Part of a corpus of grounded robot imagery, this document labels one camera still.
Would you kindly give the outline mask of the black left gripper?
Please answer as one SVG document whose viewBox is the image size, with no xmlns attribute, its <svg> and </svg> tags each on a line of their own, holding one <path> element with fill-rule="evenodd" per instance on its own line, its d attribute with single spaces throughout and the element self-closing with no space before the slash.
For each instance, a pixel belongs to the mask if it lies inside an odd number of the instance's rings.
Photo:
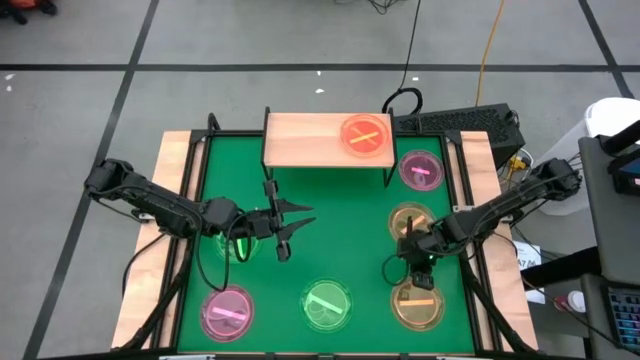
<svg viewBox="0 0 640 360">
<path fill-rule="evenodd" d="M 284 214 L 292 212 L 311 211 L 311 206 L 298 205 L 278 197 L 278 185 L 275 180 L 264 183 L 264 190 L 269 207 L 262 210 L 250 211 L 246 217 L 247 235 L 256 239 L 265 239 L 273 235 L 277 238 L 276 252 L 280 262 L 286 262 L 291 256 L 289 239 L 293 233 L 315 220 L 306 218 L 284 225 Z"/>
</svg>

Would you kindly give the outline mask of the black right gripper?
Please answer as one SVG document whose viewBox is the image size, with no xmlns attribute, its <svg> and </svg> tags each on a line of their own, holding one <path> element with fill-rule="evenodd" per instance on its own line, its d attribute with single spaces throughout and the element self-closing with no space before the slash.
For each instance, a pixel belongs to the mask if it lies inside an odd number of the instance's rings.
<svg viewBox="0 0 640 360">
<path fill-rule="evenodd" d="M 430 224 L 428 232 L 412 230 L 409 224 L 405 241 L 398 242 L 398 253 L 405 254 L 400 259 L 409 270 L 413 286 L 424 290 L 435 288 L 433 267 L 441 257 L 441 245 L 438 223 Z"/>
</svg>

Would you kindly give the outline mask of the translucent green plastic plate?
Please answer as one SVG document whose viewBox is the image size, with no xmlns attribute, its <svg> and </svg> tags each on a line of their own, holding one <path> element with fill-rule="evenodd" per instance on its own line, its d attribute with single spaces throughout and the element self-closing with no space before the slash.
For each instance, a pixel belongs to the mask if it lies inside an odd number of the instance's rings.
<svg viewBox="0 0 640 360">
<path fill-rule="evenodd" d="M 259 240 L 241 238 L 230 242 L 222 234 L 214 237 L 214 245 L 222 260 L 225 260 L 226 254 L 229 254 L 229 262 L 231 264 L 239 264 L 242 259 L 249 262 L 261 249 Z"/>
<path fill-rule="evenodd" d="M 353 313 L 350 290 L 330 278 L 321 278 L 302 292 L 300 307 L 307 325 L 321 333 L 333 333 L 344 328 Z"/>
</svg>

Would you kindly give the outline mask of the translucent pink plastic plate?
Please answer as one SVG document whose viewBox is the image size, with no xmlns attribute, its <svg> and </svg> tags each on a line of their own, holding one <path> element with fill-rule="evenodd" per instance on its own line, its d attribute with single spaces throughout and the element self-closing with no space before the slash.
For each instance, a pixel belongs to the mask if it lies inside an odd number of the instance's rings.
<svg viewBox="0 0 640 360">
<path fill-rule="evenodd" d="M 444 180 L 441 160 L 426 150 L 407 152 L 401 158 L 399 174 L 405 185 L 419 192 L 435 190 Z"/>
<path fill-rule="evenodd" d="M 238 285 L 229 285 L 225 291 L 212 291 L 200 310 L 200 325 L 213 341 L 229 343 L 243 337 L 255 318 L 253 298 Z"/>
</svg>

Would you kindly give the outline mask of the wooden shelf with black legs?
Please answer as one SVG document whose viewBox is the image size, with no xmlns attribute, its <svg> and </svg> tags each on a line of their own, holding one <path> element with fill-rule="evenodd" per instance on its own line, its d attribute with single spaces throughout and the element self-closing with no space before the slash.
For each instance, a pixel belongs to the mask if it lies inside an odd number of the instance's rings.
<svg viewBox="0 0 640 360">
<path fill-rule="evenodd" d="M 373 168 L 391 181 L 398 163 L 393 113 L 277 113 L 265 109 L 261 166 Z"/>
</svg>

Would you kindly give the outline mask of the green table mat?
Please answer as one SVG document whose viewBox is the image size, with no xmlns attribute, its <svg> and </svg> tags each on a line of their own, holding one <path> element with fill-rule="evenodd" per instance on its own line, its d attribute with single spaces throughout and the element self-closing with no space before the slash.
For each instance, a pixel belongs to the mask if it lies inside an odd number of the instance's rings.
<svg viewBox="0 0 640 360">
<path fill-rule="evenodd" d="M 302 206 L 288 222 L 304 221 L 290 241 L 291 257 L 279 261 L 274 239 L 256 241 L 245 263 L 219 237 L 200 243 L 200 261 L 189 277 L 177 347 L 182 352 L 457 353 L 474 350 L 469 315 L 454 257 L 434 269 L 445 302 L 440 323 L 428 331 L 403 326 L 391 308 L 391 281 L 404 264 L 395 257 L 388 229 L 392 210 L 406 202 L 426 206 L 436 217 L 451 210 L 446 184 L 428 192 L 400 177 L 385 183 L 378 169 L 281 168 L 274 173 L 279 196 Z M 334 332 L 310 325 L 302 296 L 313 283 L 330 279 L 350 292 L 352 310 Z M 200 323 L 213 286 L 229 283 L 251 296 L 255 316 L 239 339 L 221 343 Z"/>
</svg>

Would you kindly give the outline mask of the black computer case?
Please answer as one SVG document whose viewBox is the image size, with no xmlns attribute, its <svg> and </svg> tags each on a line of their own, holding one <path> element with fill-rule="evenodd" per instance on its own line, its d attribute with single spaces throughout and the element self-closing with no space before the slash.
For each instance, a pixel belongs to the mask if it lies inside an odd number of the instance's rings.
<svg viewBox="0 0 640 360">
<path fill-rule="evenodd" d="M 398 116 L 393 123 L 396 131 L 405 133 L 486 132 L 496 169 L 526 144 L 519 116 L 507 103 Z"/>
</svg>

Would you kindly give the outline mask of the white round cap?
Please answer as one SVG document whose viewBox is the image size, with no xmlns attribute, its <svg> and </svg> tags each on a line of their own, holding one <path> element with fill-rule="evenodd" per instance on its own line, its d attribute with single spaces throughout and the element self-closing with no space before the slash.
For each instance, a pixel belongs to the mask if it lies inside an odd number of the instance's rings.
<svg viewBox="0 0 640 360">
<path fill-rule="evenodd" d="M 585 313 L 586 303 L 581 291 L 570 291 L 554 298 L 554 306 L 559 311 Z"/>
</svg>

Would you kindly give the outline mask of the gray desk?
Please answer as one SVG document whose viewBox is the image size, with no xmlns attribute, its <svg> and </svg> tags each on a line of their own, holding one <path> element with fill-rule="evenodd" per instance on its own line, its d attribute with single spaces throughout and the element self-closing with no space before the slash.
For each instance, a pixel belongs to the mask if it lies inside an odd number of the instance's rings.
<svg viewBox="0 0 640 360">
<path fill-rule="evenodd" d="M 613 160 L 596 138 L 578 141 L 602 275 L 640 286 L 640 197 L 615 191 Z"/>
</svg>

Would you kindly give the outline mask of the black computer keyboard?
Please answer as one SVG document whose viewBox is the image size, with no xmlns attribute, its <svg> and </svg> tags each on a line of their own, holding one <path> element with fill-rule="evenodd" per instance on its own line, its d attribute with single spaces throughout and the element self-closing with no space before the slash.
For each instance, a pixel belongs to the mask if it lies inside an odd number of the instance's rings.
<svg viewBox="0 0 640 360">
<path fill-rule="evenodd" d="M 640 356 L 640 288 L 604 290 L 612 335 L 620 346 Z"/>
</svg>

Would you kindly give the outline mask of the black screen device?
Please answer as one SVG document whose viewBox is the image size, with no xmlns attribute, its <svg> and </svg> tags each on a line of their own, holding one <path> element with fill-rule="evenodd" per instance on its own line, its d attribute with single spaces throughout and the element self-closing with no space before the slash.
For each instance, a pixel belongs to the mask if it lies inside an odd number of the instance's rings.
<svg viewBox="0 0 640 360">
<path fill-rule="evenodd" d="M 617 193 L 640 197 L 640 148 L 612 160 L 607 171 Z"/>
</svg>

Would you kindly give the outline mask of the white plastic bin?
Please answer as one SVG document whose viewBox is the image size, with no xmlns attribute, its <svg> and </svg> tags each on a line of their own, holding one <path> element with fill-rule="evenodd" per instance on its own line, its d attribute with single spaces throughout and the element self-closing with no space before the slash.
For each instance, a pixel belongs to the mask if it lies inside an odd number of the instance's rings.
<svg viewBox="0 0 640 360">
<path fill-rule="evenodd" d="M 569 159 L 579 152 L 578 141 L 597 135 L 613 136 L 640 120 L 640 100 L 610 97 L 591 104 L 582 119 L 567 131 L 540 159 Z M 549 201 L 539 210 L 549 216 L 567 216 L 589 207 L 586 184 L 567 200 Z"/>
</svg>

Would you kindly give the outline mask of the orange and black object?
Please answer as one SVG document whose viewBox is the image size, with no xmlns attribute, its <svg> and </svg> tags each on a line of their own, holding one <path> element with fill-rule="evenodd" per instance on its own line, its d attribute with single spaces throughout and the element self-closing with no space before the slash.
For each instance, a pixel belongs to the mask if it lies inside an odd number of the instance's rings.
<svg viewBox="0 0 640 360">
<path fill-rule="evenodd" d="M 58 7 L 51 0 L 0 0 L 0 19 L 12 19 L 19 25 L 26 25 L 25 10 L 38 9 L 42 13 L 55 16 Z"/>
</svg>

